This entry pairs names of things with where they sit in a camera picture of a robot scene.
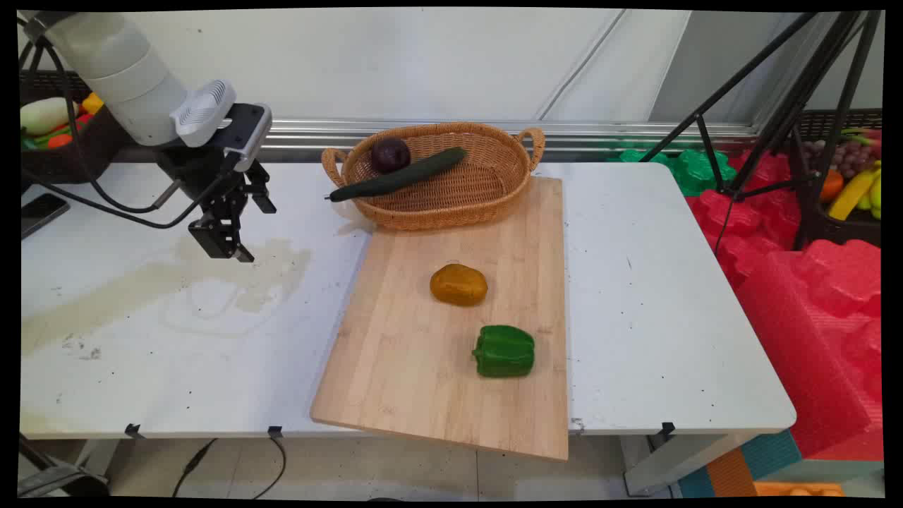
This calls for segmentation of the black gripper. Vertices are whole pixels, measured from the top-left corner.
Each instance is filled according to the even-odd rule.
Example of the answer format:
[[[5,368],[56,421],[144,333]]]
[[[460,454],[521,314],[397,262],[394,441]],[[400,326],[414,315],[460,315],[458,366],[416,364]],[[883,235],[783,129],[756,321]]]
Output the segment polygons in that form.
[[[166,147],[155,153],[155,163],[178,182],[192,205],[199,203],[202,215],[189,224],[188,231],[207,256],[235,258],[244,263],[255,261],[240,238],[240,216],[246,197],[238,190],[245,182],[244,174],[235,170],[238,153],[218,147]],[[270,174],[261,163],[252,161],[245,176],[248,183],[244,193],[261,212],[277,212],[267,187]]]

